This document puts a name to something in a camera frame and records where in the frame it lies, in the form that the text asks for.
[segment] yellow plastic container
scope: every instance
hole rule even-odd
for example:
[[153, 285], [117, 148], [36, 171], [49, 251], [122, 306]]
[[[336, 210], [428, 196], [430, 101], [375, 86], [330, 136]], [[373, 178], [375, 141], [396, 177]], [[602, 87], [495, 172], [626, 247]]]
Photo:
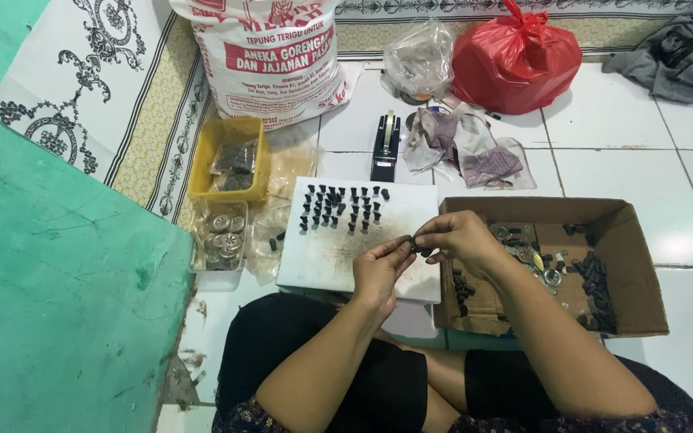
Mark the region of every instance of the yellow plastic container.
[[[210, 165], [223, 146], [246, 143], [258, 139], [255, 149], [255, 170], [253, 184], [247, 190], [210, 192], [213, 174]], [[203, 124], [197, 140], [197, 151], [192, 162], [192, 172], [188, 178], [188, 193], [211, 201], [247, 202], [263, 201], [271, 173], [272, 156], [269, 143], [263, 136], [263, 122], [257, 117], [236, 117], [232, 119], [209, 120]]]

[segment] white cutting board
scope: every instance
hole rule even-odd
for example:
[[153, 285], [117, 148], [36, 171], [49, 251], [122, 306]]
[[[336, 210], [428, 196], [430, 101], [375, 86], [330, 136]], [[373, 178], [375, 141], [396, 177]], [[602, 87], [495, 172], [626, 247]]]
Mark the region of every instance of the white cutting board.
[[[346, 188], [346, 203], [337, 226], [318, 226], [312, 221], [312, 212], [304, 212], [305, 195], [308, 185], [315, 186], [320, 192], [320, 184]], [[360, 213], [357, 216], [357, 227], [350, 233], [347, 224], [351, 222], [352, 201], [350, 188], [357, 188], [361, 196], [361, 187], [368, 188], [371, 206], [381, 203], [379, 222], [373, 219], [367, 232], [362, 231], [363, 201], [360, 200]], [[373, 194], [373, 187], [386, 188], [390, 200], [384, 200], [381, 194]], [[312, 194], [312, 211], [316, 194]], [[333, 207], [336, 214], [338, 206]], [[300, 217], [309, 217], [309, 230], [304, 232], [299, 227]], [[354, 291], [352, 261], [363, 251], [379, 243], [389, 241], [405, 234], [412, 235], [425, 222], [438, 215], [438, 188], [436, 186], [408, 185], [404, 183], [356, 182], [352, 180], [331, 180], [314, 177], [296, 179], [293, 202], [290, 208], [290, 219], [285, 234], [280, 271], [277, 273], [277, 284], [280, 286], [307, 287], [311, 289]], [[440, 303], [440, 265], [429, 265], [424, 258], [417, 260], [405, 271], [395, 284], [397, 297], [406, 300], [420, 301], [426, 304]]]

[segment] hand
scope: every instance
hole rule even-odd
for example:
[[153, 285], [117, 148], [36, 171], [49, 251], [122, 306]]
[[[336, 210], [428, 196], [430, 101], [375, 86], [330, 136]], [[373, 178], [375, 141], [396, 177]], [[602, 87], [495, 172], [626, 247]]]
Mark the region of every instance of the hand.
[[392, 239], [362, 253], [352, 262], [352, 301], [377, 308], [382, 321], [390, 317], [397, 303], [394, 284], [416, 260], [416, 254], [410, 252], [410, 239], [410, 236]]
[[424, 224], [413, 238], [419, 247], [440, 249], [427, 259], [428, 264], [457, 259], [473, 270], [484, 270], [493, 261], [509, 256], [471, 210], [436, 216]]

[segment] green wall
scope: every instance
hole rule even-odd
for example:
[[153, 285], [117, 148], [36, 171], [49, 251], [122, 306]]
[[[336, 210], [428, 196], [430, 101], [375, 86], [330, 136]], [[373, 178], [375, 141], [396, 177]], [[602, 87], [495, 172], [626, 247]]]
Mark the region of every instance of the green wall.
[[[46, 4], [0, 0], [0, 80]], [[150, 431], [189, 248], [0, 125], [0, 432]]]

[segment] finger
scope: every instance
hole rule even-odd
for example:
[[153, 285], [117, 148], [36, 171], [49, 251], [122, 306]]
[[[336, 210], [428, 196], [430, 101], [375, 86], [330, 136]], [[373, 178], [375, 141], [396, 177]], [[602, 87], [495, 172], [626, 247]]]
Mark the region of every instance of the finger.
[[417, 237], [426, 233], [445, 233], [454, 229], [454, 223], [457, 220], [456, 213], [444, 213], [426, 222], [413, 237]]
[[410, 255], [410, 242], [403, 241], [395, 251], [387, 254], [382, 260], [392, 267], [398, 269]]
[[395, 271], [395, 281], [397, 281], [400, 275], [403, 275], [403, 272], [405, 272], [405, 270], [407, 270], [408, 267], [412, 265], [414, 261], [416, 261], [416, 253], [411, 253]]
[[437, 253], [427, 257], [427, 264], [440, 263], [441, 261], [446, 261], [448, 259], [448, 254], [445, 251], [438, 251]]
[[416, 244], [421, 248], [448, 248], [448, 242], [452, 235], [450, 233], [427, 233], [414, 238]]
[[408, 235], [401, 236], [401, 237], [396, 237], [392, 239], [391, 241], [386, 241], [384, 243], [380, 243], [376, 245], [375, 247], [371, 248], [370, 250], [366, 251], [363, 253], [363, 255], [372, 258], [373, 260], [380, 259], [381, 257], [384, 257], [391, 253], [392, 251], [397, 250], [397, 248], [403, 244], [403, 242], [410, 242], [410, 240], [413, 239]]

